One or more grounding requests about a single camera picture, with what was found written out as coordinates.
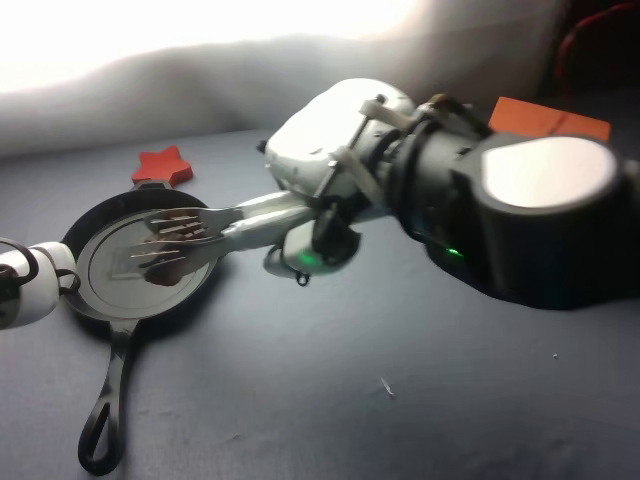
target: black robot arm segment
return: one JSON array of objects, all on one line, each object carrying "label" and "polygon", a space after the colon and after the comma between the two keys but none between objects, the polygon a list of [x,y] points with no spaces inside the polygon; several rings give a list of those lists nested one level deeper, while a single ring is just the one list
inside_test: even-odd
[{"label": "black robot arm segment", "polygon": [[637,169],[608,146],[425,120],[391,156],[394,214],[472,287],[545,309],[640,294]]}]

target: gray tablecloth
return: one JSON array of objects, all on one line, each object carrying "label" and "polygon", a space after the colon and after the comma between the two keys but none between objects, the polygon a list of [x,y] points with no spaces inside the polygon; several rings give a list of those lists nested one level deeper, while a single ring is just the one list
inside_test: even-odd
[{"label": "gray tablecloth", "polygon": [[[578,108],[611,119],[631,154],[638,100]],[[179,188],[209,205],[269,193],[254,150],[266,135],[0,161],[0,232],[61,239],[130,188],[138,152],[172,143],[196,174]],[[640,478],[640,301],[569,313],[500,302],[441,272],[393,219],[361,231],[352,265],[304,289],[264,272],[262,251],[228,256],[194,318],[140,342],[127,451],[107,478]],[[63,307],[0,334],[1,478],[88,476],[77,442],[108,358]]]}]

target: silver fork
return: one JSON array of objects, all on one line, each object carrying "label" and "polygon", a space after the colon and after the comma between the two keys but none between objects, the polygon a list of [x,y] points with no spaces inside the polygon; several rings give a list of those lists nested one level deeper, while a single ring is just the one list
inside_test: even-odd
[{"label": "silver fork", "polygon": [[314,216],[312,208],[293,205],[236,221],[215,236],[144,242],[126,249],[125,269],[142,274],[151,283],[174,285],[228,253],[277,245],[289,230]]},{"label": "silver fork", "polygon": [[231,208],[174,208],[149,214],[145,224],[158,240],[212,239],[241,220],[304,206],[302,197],[278,192],[257,197]]}]

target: bright light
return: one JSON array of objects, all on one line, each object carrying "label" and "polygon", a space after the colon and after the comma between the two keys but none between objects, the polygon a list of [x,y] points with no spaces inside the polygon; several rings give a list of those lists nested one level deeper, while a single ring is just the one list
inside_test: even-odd
[{"label": "bright light", "polygon": [[20,0],[3,5],[0,91],[46,86],[168,47],[307,33],[383,34],[420,0]]}]

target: small white speck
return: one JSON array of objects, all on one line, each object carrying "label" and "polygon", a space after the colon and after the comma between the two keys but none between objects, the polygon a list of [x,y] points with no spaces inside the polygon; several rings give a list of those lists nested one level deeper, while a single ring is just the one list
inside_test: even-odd
[{"label": "small white speck", "polygon": [[396,396],[396,394],[395,394],[395,393],[393,393],[393,392],[391,391],[391,387],[389,386],[389,384],[387,383],[387,381],[386,381],[384,378],[382,378],[382,377],[380,377],[380,381],[382,382],[382,386],[383,386],[383,387],[384,387],[384,389],[387,391],[387,393],[389,394],[389,396],[390,396],[390,397],[395,397],[395,396]]}]

